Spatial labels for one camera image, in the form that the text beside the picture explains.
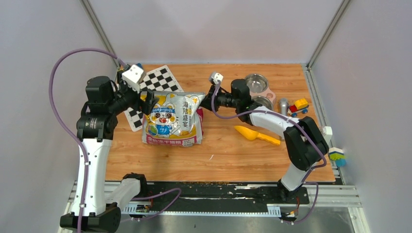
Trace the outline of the pet food bag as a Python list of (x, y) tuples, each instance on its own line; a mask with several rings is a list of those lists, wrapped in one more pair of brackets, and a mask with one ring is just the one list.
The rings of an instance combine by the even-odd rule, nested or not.
[(155, 91), (159, 98), (142, 125), (142, 142), (191, 147), (203, 139), (204, 92)]

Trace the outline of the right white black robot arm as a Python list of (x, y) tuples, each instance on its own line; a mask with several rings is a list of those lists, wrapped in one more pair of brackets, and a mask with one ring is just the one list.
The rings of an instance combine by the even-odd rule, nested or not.
[(219, 115), (220, 107), (233, 108), (233, 118), (267, 129), (284, 140), (291, 164), (280, 179), (277, 195), (282, 202), (291, 202), (309, 174), (327, 164), (329, 146), (314, 119), (285, 116), (255, 102), (244, 79), (233, 80), (229, 92), (221, 88), (221, 78), (209, 78), (209, 82), (211, 88), (201, 107), (221, 119), (231, 117)]

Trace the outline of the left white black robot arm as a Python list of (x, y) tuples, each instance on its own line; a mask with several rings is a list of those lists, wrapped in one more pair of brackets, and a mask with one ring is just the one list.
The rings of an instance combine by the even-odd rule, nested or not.
[(80, 167), (72, 209), (60, 218), (60, 226), (80, 233), (114, 233), (121, 211), (135, 198), (144, 200), (149, 188), (143, 174), (126, 174), (120, 185), (105, 195), (105, 173), (109, 151), (118, 124), (117, 116), (130, 107), (149, 114), (158, 102), (154, 91), (141, 97), (139, 85), (106, 76), (87, 81), (87, 101), (76, 123)]

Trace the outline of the pink double pet bowl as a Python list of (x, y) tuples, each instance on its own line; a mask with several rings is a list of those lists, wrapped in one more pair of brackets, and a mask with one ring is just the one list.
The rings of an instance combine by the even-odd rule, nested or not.
[(249, 74), (244, 79), (249, 87), (252, 100), (267, 107), (269, 110), (273, 110), (276, 95), (270, 89), (268, 79), (256, 73)]

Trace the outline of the checkerboard calibration board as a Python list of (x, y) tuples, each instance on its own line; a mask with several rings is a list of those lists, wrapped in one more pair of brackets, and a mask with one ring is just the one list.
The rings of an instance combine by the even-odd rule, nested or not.
[[(153, 91), (184, 91), (167, 65), (149, 71), (140, 82), (140, 89), (142, 91), (146, 91), (147, 89)], [(134, 108), (128, 108), (124, 113), (133, 132), (142, 129), (142, 120), (144, 117), (142, 112)]]

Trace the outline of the yellow plastic scoop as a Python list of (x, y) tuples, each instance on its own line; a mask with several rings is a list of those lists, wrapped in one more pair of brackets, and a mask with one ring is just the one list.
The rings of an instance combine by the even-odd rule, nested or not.
[(260, 139), (269, 143), (272, 143), (274, 145), (280, 145), (281, 142), (280, 140), (273, 138), (271, 136), (259, 133), (257, 131), (251, 130), (247, 127), (244, 126), (234, 126), (234, 129), (239, 132), (243, 137), (245, 137), (247, 140), (253, 141), (256, 139)]

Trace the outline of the silver metal cylinder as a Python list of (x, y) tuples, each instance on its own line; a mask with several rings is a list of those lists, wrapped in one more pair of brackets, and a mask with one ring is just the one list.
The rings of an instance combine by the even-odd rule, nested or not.
[(289, 103), (287, 98), (281, 98), (279, 100), (279, 109), (282, 115), (286, 116), (288, 114)]

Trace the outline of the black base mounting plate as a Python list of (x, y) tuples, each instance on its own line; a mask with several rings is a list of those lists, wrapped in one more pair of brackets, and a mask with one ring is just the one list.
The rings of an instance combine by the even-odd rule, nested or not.
[(138, 197), (149, 198), (149, 211), (186, 213), (263, 213), (270, 204), (309, 204), (306, 188), (286, 194), (276, 182), (154, 182), (148, 183)]

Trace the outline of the toy block car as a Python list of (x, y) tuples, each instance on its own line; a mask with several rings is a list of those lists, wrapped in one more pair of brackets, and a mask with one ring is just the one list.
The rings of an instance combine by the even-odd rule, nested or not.
[(305, 99), (296, 100), (292, 105), (288, 106), (288, 115), (297, 117), (298, 113), (308, 113), (309, 102)]

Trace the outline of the white wedge holder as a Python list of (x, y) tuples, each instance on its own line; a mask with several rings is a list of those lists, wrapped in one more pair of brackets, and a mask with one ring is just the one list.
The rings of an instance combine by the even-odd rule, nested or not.
[(326, 141), (327, 145), (329, 147), (331, 147), (331, 139), (333, 136), (333, 131), (332, 128), (330, 126), (323, 126), (320, 128), (320, 131), (322, 133), (322, 136), (324, 138), (324, 140)]

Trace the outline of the stacked coloured toy blocks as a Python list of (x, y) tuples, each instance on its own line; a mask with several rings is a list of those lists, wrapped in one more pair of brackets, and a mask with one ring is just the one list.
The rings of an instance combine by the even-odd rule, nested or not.
[(342, 149), (332, 147), (328, 152), (330, 160), (334, 161), (337, 167), (343, 167), (346, 165), (345, 155)]

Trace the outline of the aluminium rail frame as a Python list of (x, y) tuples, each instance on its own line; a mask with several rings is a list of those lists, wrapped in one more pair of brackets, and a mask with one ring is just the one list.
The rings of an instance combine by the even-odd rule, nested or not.
[[(306, 214), (305, 208), (315, 210), (317, 207), (325, 208), (347, 208), (349, 213), (358, 213), (361, 208), (361, 201), (357, 190), (352, 185), (334, 184), (306, 184), (309, 204), (289, 207), (286, 205), (267, 206), (267, 211), (263, 213), (186, 213), (186, 212), (162, 212), (165, 216), (222, 216), (222, 217), (268, 217), (279, 220), (282, 217), (291, 219), (292, 217), (300, 220)], [(130, 201), (123, 209), (122, 214), (148, 217), (160, 213), (160, 211), (149, 211), (149, 200)]]

